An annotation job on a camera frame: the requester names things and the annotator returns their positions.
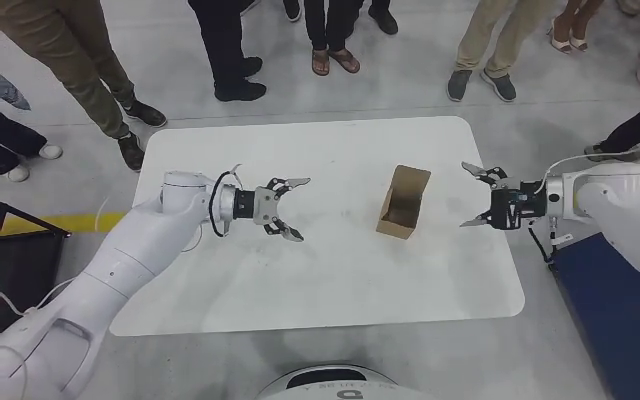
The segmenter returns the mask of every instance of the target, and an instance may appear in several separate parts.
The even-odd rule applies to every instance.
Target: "white table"
[[[489,187],[457,117],[165,130],[150,140],[135,204],[165,171],[215,178],[242,163],[245,189],[310,177],[280,203],[303,243],[235,221],[142,288],[111,325],[118,336],[508,317],[524,294],[503,232],[459,228],[488,209]],[[408,240],[376,233],[394,168],[432,171]]]

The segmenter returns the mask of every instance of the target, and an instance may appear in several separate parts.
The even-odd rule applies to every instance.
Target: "concrete floor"
[[[362,62],[355,76],[333,68],[310,71],[303,23],[290,24],[278,0],[263,0],[244,19],[244,48],[265,67],[269,86],[254,103],[222,104],[199,30],[184,1],[103,1],[111,38],[141,100],[163,110],[172,128],[406,116],[458,115],[475,134],[486,166],[526,179],[552,162],[578,154],[638,112],[634,67],[640,21],[608,1],[590,26],[591,49],[562,55],[544,36],[545,21],[525,43],[512,71],[518,89],[504,104],[474,74],[467,96],[444,92],[458,42],[475,0],[394,0],[396,37],[382,34],[362,13],[348,41]],[[0,201],[37,215],[126,210],[137,175],[115,143],[38,62],[0,36],[0,71],[28,97],[30,113],[0,111],[62,145],[65,156],[33,163],[22,184],[0,179]],[[132,123],[147,139],[153,132]],[[583,168],[576,162],[565,168]],[[563,225],[584,236],[584,227]],[[103,236],[74,236],[58,279],[74,276]],[[117,338],[103,345],[83,399],[251,399],[266,384],[315,363],[360,364],[440,400],[602,400],[598,379],[553,277],[526,232],[508,235],[526,296],[513,318],[286,332]]]

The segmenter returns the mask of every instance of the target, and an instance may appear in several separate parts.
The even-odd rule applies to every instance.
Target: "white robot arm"
[[[0,397],[78,397],[118,311],[180,255],[207,218],[219,236],[234,219],[244,218],[269,235],[303,240],[280,219],[277,206],[286,192],[310,179],[274,178],[265,187],[245,191],[221,184],[229,174],[234,173],[214,182],[199,174],[167,173],[160,196],[127,213],[59,296],[0,333]],[[220,221],[224,234],[215,228]]]
[[[611,245],[638,271],[640,247],[640,164],[613,163],[523,182],[502,168],[462,167],[491,187],[491,208],[462,226],[489,224],[495,229],[519,229],[523,219],[548,216],[552,245],[559,218],[596,224]]]

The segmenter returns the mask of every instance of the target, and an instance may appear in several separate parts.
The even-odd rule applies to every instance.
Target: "open cardboard box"
[[[431,172],[398,165],[391,186],[384,199],[377,232],[408,239],[416,229],[422,193],[427,187]]]

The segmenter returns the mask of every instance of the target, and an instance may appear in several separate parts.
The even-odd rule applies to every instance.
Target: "brown sandal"
[[[331,50],[329,50],[327,52],[327,54],[329,55],[329,57],[331,57],[334,60],[336,60],[340,64],[340,66],[342,68],[344,68],[345,71],[347,71],[347,72],[349,72],[351,74],[357,73],[358,71],[360,71],[360,61],[358,61],[353,56],[353,54],[351,54],[351,52],[349,50],[347,50],[347,49],[344,49],[344,50],[347,52],[347,54],[338,54],[337,52],[331,51]],[[353,64],[354,61],[356,63],[356,66],[353,67],[353,69],[350,69],[350,68],[352,68],[351,64]]]
[[[327,67],[327,70],[324,71],[322,69],[316,68],[316,64],[314,61],[322,63]],[[319,76],[327,76],[329,75],[329,55],[326,50],[312,50],[311,51],[311,69],[316,75]]]

